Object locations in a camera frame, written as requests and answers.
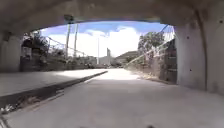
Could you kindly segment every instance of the sky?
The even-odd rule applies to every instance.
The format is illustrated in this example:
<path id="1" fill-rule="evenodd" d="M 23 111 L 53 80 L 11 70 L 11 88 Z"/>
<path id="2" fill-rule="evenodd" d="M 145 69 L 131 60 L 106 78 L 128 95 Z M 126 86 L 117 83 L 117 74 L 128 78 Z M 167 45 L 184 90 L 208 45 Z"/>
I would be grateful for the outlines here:
<path id="1" fill-rule="evenodd" d="M 87 22 L 80 23 L 77 36 L 77 50 L 84 52 L 89 56 L 98 55 L 103 57 L 107 54 L 107 48 L 111 50 L 111 55 L 117 57 L 128 51 L 135 51 L 138 47 L 139 37 L 147 32 L 160 32 L 164 28 L 164 24 L 146 23 L 134 21 L 122 22 Z M 47 36 L 65 44 L 67 25 L 45 28 L 41 30 L 43 36 Z M 75 27 L 71 26 L 71 34 L 69 38 L 69 47 L 74 48 Z M 73 50 L 69 49 L 69 55 L 73 54 Z"/>

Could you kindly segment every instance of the tree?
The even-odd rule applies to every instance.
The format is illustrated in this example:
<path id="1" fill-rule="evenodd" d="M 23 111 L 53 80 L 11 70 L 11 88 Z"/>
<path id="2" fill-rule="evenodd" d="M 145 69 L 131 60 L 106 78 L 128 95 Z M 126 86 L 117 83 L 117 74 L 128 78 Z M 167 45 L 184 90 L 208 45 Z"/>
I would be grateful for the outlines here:
<path id="1" fill-rule="evenodd" d="M 144 36 L 140 36 L 138 43 L 138 51 L 143 54 L 149 51 L 152 47 L 158 47 L 164 41 L 163 33 L 149 32 Z"/>

